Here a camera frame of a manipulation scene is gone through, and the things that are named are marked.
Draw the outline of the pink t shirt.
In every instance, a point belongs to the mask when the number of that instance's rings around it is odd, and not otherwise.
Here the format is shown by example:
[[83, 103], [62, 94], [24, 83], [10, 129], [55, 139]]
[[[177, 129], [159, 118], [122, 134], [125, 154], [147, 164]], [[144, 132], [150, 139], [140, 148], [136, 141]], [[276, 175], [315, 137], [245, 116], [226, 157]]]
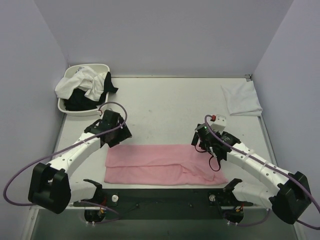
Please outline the pink t shirt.
[[108, 149], [104, 182], [109, 184], [217, 186], [228, 180], [208, 153], [187, 144], [120, 144]]

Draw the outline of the white plastic basket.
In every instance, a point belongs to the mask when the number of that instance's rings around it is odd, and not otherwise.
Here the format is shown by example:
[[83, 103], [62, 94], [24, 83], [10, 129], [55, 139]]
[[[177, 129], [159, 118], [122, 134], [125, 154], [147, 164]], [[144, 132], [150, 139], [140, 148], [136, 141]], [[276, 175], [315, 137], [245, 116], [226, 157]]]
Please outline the white plastic basket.
[[57, 106], [61, 112], [71, 116], [97, 115], [99, 106], [107, 102], [108, 94], [117, 90], [107, 65], [74, 65], [65, 71], [55, 88]]

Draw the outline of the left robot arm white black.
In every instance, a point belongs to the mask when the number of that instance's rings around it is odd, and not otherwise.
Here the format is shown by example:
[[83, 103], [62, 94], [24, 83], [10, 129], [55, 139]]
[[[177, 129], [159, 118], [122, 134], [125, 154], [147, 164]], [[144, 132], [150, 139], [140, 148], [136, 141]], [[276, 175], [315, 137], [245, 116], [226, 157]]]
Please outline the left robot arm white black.
[[28, 200], [56, 214], [62, 213], [73, 202], [87, 201], [92, 206], [101, 204], [105, 199], [101, 183], [88, 178], [71, 183], [70, 177], [104, 145], [112, 148], [131, 137], [121, 114], [106, 110], [102, 118], [89, 125], [68, 150], [33, 168]]

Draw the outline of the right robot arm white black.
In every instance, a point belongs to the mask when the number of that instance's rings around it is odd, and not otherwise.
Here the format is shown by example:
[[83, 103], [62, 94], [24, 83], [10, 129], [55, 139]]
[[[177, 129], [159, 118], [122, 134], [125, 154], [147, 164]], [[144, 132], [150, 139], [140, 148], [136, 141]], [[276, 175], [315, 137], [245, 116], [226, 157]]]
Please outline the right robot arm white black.
[[293, 174], [271, 164], [215, 124], [198, 124], [191, 144], [198, 145], [218, 162], [228, 161], [255, 178], [256, 183], [239, 178], [231, 180], [222, 189], [230, 203], [251, 203], [271, 209], [291, 225], [312, 203], [308, 179], [303, 173]]

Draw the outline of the black t shirt in basket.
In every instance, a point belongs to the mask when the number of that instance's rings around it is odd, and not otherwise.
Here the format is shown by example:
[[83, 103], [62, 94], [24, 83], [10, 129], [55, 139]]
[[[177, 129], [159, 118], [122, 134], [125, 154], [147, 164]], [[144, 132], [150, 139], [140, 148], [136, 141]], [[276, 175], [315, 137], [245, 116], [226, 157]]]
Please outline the black t shirt in basket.
[[118, 91], [112, 83], [112, 75], [108, 72], [104, 79], [103, 92], [99, 96], [99, 100], [91, 100], [85, 96], [85, 91], [79, 88], [73, 90], [69, 99], [64, 99], [64, 106], [67, 111], [79, 112], [94, 110], [106, 101], [107, 93], [115, 94]]

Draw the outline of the white t shirt in basket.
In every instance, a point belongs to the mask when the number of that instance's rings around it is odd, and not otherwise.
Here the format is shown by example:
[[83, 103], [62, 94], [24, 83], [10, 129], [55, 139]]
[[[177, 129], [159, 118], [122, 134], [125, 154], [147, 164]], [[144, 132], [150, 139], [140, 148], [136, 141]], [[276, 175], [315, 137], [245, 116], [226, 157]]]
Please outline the white t shirt in basket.
[[84, 91], [84, 96], [97, 102], [104, 92], [105, 79], [88, 65], [81, 66], [70, 77], [63, 77], [55, 87], [56, 96], [68, 100], [75, 89]]

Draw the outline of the folded white t shirt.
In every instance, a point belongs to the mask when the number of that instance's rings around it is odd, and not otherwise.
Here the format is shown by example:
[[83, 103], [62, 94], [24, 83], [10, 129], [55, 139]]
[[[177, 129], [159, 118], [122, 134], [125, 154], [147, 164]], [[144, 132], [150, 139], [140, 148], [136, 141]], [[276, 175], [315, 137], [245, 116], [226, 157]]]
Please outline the folded white t shirt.
[[252, 81], [221, 86], [221, 90], [230, 116], [260, 117], [262, 115], [263, 108]]

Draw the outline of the aluminium front rail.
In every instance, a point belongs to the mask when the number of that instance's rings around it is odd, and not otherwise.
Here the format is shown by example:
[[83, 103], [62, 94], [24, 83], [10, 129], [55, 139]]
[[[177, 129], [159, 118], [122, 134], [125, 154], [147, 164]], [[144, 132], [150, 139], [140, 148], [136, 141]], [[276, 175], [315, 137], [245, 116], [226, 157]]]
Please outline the aluminium front rail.
[[87, 189], [69, 188], [63, 190], [36, 190], [30, 192], [28, 199], [35, 205], [39, 205], [56, 214], [60, 214], [73, 202], [88, 200], [91, 203], [103, 204], [108, 207], [116, 207], [125, 202], [155, 201], [155, 202], [178, 202], [204, 201], [209, 203], [218, 202], [220, 206], [239, 206], [245, 203], [271, 208], [270, 194], [266, 189], [259, 189], [252, 185], [236, 186], [234, 189], [225, 188], [176, 188], [176, 189], [103, 189], [92, 186]]

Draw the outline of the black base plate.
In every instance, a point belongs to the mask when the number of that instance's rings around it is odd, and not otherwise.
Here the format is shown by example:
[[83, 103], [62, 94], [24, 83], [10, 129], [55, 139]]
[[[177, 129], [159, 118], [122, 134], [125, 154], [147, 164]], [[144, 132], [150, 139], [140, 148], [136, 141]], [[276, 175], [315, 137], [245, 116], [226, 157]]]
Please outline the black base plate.
[[214, 220], [221, 208], [253, 206], [221, 188], [103, 189], [95, 201], [115, 210], [122, 220]]

